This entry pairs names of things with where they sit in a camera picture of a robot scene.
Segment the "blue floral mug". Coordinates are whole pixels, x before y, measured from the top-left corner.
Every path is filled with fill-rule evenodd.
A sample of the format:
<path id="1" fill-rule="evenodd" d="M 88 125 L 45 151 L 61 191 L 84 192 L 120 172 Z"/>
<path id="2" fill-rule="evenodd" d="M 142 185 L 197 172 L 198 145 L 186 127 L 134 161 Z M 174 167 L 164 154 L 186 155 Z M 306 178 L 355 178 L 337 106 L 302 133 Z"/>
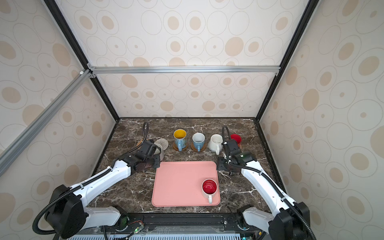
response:
<path id="1" fill-rule="evenodd" d="M 198 143 L 205 143 L 205 135 L 203 133 L 195 133 L 193 135 L 193 142 L 195 142 L 195 144 L 198 144 Z"/>

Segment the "white mug front row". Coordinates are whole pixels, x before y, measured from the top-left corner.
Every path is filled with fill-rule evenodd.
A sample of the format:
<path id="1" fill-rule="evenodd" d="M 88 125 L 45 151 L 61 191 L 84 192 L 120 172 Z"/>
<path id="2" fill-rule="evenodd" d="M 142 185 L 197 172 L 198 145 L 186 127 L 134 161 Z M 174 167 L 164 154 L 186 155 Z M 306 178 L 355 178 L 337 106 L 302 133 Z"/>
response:
<path id="1" fill-rule="evenodd" d="M 155 143 L 155 145 L 156 145 L 156 150 L 154 153 L 154 158 L 161 162 L 165 156 L 163 146 L 161 144 L 158 144 L 158 143 Z"/>

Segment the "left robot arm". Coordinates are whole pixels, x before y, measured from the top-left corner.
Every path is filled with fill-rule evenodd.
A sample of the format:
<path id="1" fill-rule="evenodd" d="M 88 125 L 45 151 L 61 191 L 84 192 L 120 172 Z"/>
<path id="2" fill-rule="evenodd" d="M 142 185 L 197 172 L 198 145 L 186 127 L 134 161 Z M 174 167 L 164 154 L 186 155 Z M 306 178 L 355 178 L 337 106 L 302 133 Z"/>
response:
<path id="1" fill-rule="evenodd" d="M 57 187 L 49 204 L 34 219 L 34 233 L 55 234 L 62 239 L 68 239 L 81 230 L 94 227 L 113 226 L 124 230 L 128 224 L 128 216 L 123 209 L 118 206 L 90 208 L 88 205 L 114 184 L 136 173 L 159 167 L 160 156 L 155 152 L 160 147 L 153 140 L 146 139 L 149 132 L 148 122 L 143 124 L 142 132 L 143 141 L 116 158 L 112 166 L 71 187 Z"/>

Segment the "white mug row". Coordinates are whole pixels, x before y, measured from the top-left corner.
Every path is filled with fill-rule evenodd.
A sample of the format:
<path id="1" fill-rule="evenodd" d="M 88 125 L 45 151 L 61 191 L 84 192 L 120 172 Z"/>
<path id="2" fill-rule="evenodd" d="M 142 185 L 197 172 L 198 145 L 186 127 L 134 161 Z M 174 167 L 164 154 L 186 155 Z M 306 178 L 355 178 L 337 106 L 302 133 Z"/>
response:
<path id="1" fill-rule="evenodd" d="M 161 162 L 165 156 L 163 146 L 161 144 L 158 144 L 158 143 L 155 143 L 155 145 L 156 145 L 156 150 L 154 153 L 154 158 Z"/>
<path id="2" fill-rule="evenodd" d="M 209 141 L 209 149 L 212 152 L 215 152 L 218 156 L 220 154 L 220 151 L 222 150 L 223 146 L 223 137 L 219 134 L 214 134 L 211 136 L 211 139 Z"/>

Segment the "red mug black handle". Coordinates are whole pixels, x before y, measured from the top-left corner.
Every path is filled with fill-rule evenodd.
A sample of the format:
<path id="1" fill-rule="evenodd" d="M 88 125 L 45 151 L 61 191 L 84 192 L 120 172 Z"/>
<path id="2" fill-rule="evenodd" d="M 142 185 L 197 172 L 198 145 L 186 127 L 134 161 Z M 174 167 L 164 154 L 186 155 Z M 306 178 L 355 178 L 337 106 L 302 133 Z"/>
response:
<path id="1" fill-rule="evenodd" d="M 231 139 L 234 139 L 239 147 L 241 146 L 242 137 L 240 135 L 232 134 Z"/>

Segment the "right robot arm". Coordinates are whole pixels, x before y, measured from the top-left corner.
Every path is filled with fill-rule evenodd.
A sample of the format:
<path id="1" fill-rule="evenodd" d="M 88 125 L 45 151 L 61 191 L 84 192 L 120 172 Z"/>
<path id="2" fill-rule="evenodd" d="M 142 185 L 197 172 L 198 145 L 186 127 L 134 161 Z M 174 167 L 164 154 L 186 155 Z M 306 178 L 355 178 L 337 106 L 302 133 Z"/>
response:
<path id="1" fill-rule="evenodd" d="M 266 173 L 254 154 L 242 151 L 231 138 L 227 126 L 222 127 L 224 155 L 218 158 L 218 170 L 242 174 L 258 191 L 270 211 L 263 212 L 251 205 L 237 210 L 238 227 L 248 230 L 255 227 L 262 239 L 269 235 L 272 240 L 314 240 L 310 225 L 310 210 L 287 195 Z"/>

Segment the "blue butterfly mug yellow inside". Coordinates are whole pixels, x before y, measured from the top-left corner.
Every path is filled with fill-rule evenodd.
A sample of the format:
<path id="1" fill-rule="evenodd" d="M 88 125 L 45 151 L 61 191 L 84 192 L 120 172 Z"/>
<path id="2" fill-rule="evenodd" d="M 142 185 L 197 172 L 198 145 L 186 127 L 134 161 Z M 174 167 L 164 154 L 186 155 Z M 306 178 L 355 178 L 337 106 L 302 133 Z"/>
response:
<path id="1" fill-rule="evenodd" d="M 174 131 L 174 147 L 179 152 L 182 152 L 187 147 L 187 140 L 186 140 L 187 132 L 183 129 L 178 129 Z"/>

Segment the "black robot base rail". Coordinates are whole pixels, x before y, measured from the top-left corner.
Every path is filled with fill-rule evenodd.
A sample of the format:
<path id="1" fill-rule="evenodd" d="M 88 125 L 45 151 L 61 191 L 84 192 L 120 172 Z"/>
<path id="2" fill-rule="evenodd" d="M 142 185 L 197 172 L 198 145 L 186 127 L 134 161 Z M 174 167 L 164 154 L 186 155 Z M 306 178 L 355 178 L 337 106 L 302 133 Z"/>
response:
<path id="1" fill-rule="evenodd" d="M 143 224 L 149 230 L 160 227 L 216 227 L 224 231 L 251 232 L 256 231 L 263 236 L 263 230 L 246 223 L 245 218 L 239 213 L 171 213 L 171 214 L 128 214 L 124 221 L 118 221 L 114 226 L 100 226 L 104 232 L 131 233 Z"/>

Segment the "white mug red inside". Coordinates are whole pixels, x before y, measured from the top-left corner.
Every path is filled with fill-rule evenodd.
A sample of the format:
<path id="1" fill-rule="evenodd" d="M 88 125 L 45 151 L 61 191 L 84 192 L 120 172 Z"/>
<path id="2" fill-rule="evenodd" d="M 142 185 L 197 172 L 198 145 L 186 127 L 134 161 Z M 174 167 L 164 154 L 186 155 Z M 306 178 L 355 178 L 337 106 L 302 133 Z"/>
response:
<path id="1" fill-rule="evenodd" d="M 212 179 L 206 179 L 202 183 L 202 195 L 208 200 L 209 204 L 213 203 L 213 198 L 218 191 L 218 184 Z"/>

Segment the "white mug back row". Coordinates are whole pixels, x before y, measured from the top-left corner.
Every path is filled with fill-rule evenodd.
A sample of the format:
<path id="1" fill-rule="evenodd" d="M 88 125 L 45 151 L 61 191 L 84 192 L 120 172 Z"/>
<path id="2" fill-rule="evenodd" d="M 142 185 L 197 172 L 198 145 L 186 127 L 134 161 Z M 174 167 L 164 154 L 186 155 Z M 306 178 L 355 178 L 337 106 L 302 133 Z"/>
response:
<path id="1" fill-rule="evenodd" d="M 211 139 L 209 141 L 209 149 L 212 152 L 215 152 L 218 156 L 220 154 L 220 151 L 222 150 L 223 146 L 223 137 L 219 134 L 214 134 L 211 136 Z"/>

